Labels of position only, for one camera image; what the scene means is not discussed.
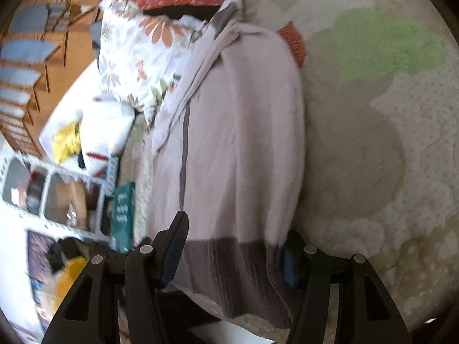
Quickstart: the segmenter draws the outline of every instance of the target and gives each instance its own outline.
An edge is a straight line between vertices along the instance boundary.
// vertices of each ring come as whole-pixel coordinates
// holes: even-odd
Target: floor
[[[72,44],[72,40],[78,40],[80,45]],[[81,40],[79,36],[69,37],[67,66],[63,68],[50,68],[50,84],[55,85],[50,93],[39,93],[40,113],[32,115],[34,126],[30,127],[31,137],[38,140],[38,135],[46,123],[49,115],[57,105],[62,95],[68,88],[68,84],[81,74],[89,63],[94,59],[91,48],[91,40],[88,34],[87,40]],[[0,136],[0,155],[4,154],[9,146],[1,146],[4,139]],[[0,217],[0,264],[7,265],[8,273],[0,273],[0,306],[7,318],[16,326],[29,333],[31,342],[39,342],[42,337],[36,311],[30,291],[29,278],[27,275],[27,255],[25,247],[26,226],[16,214],[9,212],[8,208],[0,208],[3,216]],[[46,229],[37,229],[46,233]],[[197,327],[193,332],[203,340],[214,344],[268,344],[271,340],[259,338],[241,327],[228,322],[219,322],[212,325]]]

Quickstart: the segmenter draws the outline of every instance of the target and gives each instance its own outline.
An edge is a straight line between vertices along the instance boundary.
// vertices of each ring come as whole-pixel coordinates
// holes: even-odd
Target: yellow object
[[[70,287],[72,287],[72,284],[77,280],[78,275],[80,275],[81,271],[86,266],[86,263],[87,260],[81,256],[67,260],[65,268],[56,280],[56,310],[59,308],[59,305],[61,305],[65,295],[67,295]]]
[[[63,127],[51,138],[53,157],[56,164],[60,164],[81,151],[80,141],[81,120]]]

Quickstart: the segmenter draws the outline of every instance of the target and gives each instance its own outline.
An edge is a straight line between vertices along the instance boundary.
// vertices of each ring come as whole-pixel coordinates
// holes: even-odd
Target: bedding
[[[187,212],[174,286],[209,294],[226,316],[287,328],[298,296],[281,260],[302,183],[304,100],[282,38],[240,20],[242,2],[226,0],[158,111],[147,234]]]
[[[100,88],[131,103],[150,120],[173,84],[175,71],[201,22],[187,16],[180,21],[150,17],[130,0],[103,0],[100,7],[104,10]]]
[[[366,255],[416,329],[459,286],[457,43],[429,0],[244,4],[247,22],[274,31],[291,22],[302,37],[308,149],[292,228],[328,254]],[[153,163],[142,158],[137,239],[147,226]],[[209,294],[187,293],[223,319],[286,341],[288,330],[273,322],[225,316]],[[335,294],[327,343],[336,306]]]

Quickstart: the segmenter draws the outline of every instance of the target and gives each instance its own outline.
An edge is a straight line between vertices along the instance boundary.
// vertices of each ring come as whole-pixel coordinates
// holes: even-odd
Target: bed
[[[459,279],[459,48],[451,31],[429,0],[244,3],[247,22],[274,31],[290,24],[307,53],[306,168],[292,228],[328,254],[366,255],[416,329],[448,305]],[[155,184],[151,139],[141,131],[123,157],[137,175],[137,242]],[[214,315],[286,341],[288,329],[224,317],[206,296],[185,292]],[[331,300],[333,317],[336,294]]]

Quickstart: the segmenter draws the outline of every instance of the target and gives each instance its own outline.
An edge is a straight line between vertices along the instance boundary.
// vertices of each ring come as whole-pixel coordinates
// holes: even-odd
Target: clutter
[[[100,186],[91,182],[68,181],[57,185],[57,219],[63,225],[89,230],[91,211],[97,209]]]
[[[27,210],[37,216],[40,212],[40,202],[45,180],[46,174],[39,171],[33,171],[29,176],[27,188]]]
[[[27,209],[27,189],[25,186],[11,188],[11,202],[22,210]]]
[[[117,252],[128,252],[134,247],[133,225],[135,211],[135,183],[130,182],[113,191],[114,214],[110,235],[115,239]]]
[[[81,149],[89,175],[105,170],[109,157],[123,150],[134,121],[134,109],[110,94],[92,100],[83,110]]]
[[[64,238],[52,244],[46,259],[51,267],[54,282],[43,285],[37,293],[48,315],[54,316],[70,287],[92,256],[114,254],[115,252],[106,243],[91,240]]]
[[[80,121],[72,122],[51,138],[54,162],[60,164],[81,150]]]
[[[38,137],[46,156],[51,161],[54,161],[51,145],[52,136],[69,123],[81,120],[84,106],[91,102],[94,97],[100,95],[99,83],[99,71],[96,60],[94,60],[70,86],[59,104],[54,108]],[[82,172],[78,166],[78,155],[67,159],[60,165],[74,172]]]

